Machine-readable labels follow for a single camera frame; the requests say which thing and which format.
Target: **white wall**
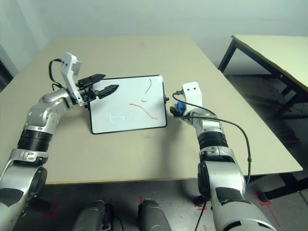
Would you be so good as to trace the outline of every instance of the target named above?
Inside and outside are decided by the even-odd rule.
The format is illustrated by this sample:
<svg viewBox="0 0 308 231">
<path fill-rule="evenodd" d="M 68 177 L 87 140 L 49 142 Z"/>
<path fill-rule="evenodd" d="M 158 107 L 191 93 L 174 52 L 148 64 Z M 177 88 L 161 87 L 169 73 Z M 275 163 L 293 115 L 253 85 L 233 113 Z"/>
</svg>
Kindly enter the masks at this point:
<svg viewBox="0 0 308 231">
<path fill-rule="evenodd" d="M 26 1 L 0 0 L 0 58 L 13 75 L 21 71 L 48 41 L 46 38 L 43 43 L 38 42 L 39 37 L 31 30 L 33 24 L 28 23 L 31 18 L 23 13 L 27 7 Z"/>
<path fill-rule="evenodd" d="M 32 25 L 39 48 L 58 36 L 187 34 L 218 65 L 232 34 L 308 36 L 306 0 L 28 0 L 23 4 L 27 6 L 22 6 L 23 16 Z M 37 49 L 32 46 L 27 51 L 27 61 Z M 22 66 L 16 57 L 14 63 Z M 258 70 L 239 54 L 229 68 Z"/>
</svg>

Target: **table top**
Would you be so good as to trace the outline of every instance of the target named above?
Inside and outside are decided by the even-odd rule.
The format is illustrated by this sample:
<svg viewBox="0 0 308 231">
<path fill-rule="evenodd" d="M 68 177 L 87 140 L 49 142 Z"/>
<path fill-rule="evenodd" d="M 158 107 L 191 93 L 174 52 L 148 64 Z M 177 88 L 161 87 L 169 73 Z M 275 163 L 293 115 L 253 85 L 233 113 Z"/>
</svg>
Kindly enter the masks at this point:
<svg viewBox="0 0 308 231">
<path fill-rule="evenodd" d="M 162 180 L 197 177 L 199 145 L 195 129 L 174 119 L 171 94 L 197 81 L 203 106 L 246 131 L 253 175 L 302 170 L 262 119 L 187 36 L 66 37 L 51 41 L 1 94 L 0 164 L 16 147 L 26 114 L 51 91 L 48 63 L 70 52 L 82 62 L 78 79 L 101 73 L 107 77 L 161 74 L 167 102 L 165 128 L 93 135 L 85 108 L 67 112 L 50 142 L 47 183 Z M 63 83 L 59 64 L 53 76 Z M 241 132 L 223 124 L 228 145 L 247 174 L 247 149 Z"/>
<path fill-rule="evenodd" d="M 308 91 L 308 37 L 233 35 L 232 38 Z"/>
</svg>

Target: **silver robot arm segment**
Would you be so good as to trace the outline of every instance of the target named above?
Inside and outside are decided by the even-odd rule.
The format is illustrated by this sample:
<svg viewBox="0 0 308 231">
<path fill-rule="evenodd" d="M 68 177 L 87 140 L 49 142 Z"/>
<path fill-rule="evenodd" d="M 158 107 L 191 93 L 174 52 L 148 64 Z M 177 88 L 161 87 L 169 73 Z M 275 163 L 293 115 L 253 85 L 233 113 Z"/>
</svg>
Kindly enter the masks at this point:
<svg viewBox="0 0 308 231">
<path fill-rule="evenodd" d="M 197 82 L 184 84 L 181 91 L 185 102 L 202 107 L 202 94 Z M 198 186 L 200 194 L 210 200 L 217 231 L 275 231 L 264 214 L 245 200 L 245 179 L 228 147 L 219 121 L 195 117 L 218 118 L 211 112 L 192 105 L 179 104 L 170 109 L 196 129 L 200 145 Z"/>
<path fill-rule="evenodd" d="M 96 90 L 94 83 L 105 75 L 96 74 L 78 81 L 80 62 L 66 53 L 61 59 L 61 72 L 66 89 L 61 88 L 44 95 L 27 114 L 17 148 L 11 152 L 9 160 L 0 175 L 0 229 L 11 231 L 23 214 L 26 206 L 39 196 L 47 178 L 47 170 L 42 167 L 48 160 L 47 149 L 60 117 L 73 105 L 83 106 L 91 100 L 112 94 L 118 85 L 110 85 Z"/>
</svg>

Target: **blue component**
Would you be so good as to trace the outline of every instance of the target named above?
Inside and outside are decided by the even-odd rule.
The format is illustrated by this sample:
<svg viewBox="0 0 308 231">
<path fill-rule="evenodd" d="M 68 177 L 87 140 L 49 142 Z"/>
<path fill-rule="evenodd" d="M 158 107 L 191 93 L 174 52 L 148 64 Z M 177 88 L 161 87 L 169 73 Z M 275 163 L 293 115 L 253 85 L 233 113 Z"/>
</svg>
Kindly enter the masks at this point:
<svg viewBox="0 0 308 231">
<path fill-rule="evenodd" d="M 182 116 L 185 111 L 185 104 L 182 102 L 178 102 L 177 106 L 178 106 L 178 113 Z"/>
</svg>

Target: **whiteboard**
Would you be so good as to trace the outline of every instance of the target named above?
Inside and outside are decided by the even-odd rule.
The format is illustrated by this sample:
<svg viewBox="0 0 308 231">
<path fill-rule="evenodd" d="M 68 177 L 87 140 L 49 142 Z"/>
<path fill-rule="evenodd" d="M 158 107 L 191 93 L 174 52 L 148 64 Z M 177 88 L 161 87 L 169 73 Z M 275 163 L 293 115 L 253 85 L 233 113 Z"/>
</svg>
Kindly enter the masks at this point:
<svg viewBox="0 0 308 231">
<path fill-rule="evenodd" d="M 93 86 L 102 90 L 111 84 L 119 85 L 113 94 L 90 102 L 93 134 L 167 125 L 162 76 L 109 78 Z"/>
</svg>

